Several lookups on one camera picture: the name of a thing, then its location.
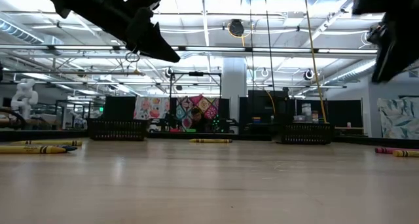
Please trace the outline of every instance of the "colorful quilt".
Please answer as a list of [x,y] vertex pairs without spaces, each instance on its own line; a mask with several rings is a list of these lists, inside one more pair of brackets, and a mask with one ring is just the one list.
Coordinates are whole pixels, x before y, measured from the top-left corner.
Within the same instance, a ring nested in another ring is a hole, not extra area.
[[137,96],[134,119],[164,119],[170,108],[169,98]]
[[378,99],[383,138],[419,140],[419,99]]
[[177,99],[176,117],[182,121],[183,129],[192,125],[191,110],[199,107],[205,118],[213,119],[218,114],[218,98],[206,98],[202,95]]

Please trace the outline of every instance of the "yellow crayon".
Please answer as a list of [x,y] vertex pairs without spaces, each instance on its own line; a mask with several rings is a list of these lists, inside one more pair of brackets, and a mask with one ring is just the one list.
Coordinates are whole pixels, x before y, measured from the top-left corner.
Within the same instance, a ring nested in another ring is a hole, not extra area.
[[11,145],[70,145],[81,146],[83,141],[16,141]]
[[189,142],[195,143],[231,143],[230,139],[190,139]]
[[0,153],[65,153],[67,150],[56,146],[33,146],[33,145],[22,145],[22,146],[0,146]]
[[419,157],[419,151],[393,151],[396,157]]

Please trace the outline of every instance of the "black basket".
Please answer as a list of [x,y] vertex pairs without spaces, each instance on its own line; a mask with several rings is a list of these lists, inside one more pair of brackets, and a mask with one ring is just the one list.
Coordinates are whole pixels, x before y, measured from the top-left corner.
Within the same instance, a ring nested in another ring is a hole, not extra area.
[[276,143],[327,145],[332,142],[335,126],[331,124],[291,123],[280,126]]
[[88,133],[93,140],[143,141],[147,136],[148,127],[148,120],[88,120]]

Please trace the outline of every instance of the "pink crayon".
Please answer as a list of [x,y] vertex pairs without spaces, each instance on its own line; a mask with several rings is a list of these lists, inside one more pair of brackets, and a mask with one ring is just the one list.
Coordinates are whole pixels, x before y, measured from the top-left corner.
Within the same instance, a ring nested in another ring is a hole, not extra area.
[[392,154],[393,151],[400,150],[400,151],[419,151],[419,149],[399,149],[399,148],[375,148],[375,153],[387,153]]

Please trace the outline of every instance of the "wooden table surface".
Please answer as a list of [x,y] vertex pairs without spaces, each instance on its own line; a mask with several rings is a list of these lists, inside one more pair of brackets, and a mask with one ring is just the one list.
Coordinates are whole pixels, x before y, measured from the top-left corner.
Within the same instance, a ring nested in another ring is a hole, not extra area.
[[0,223],[418,223],[419,159],[364,145],[86,141],[0,155]]

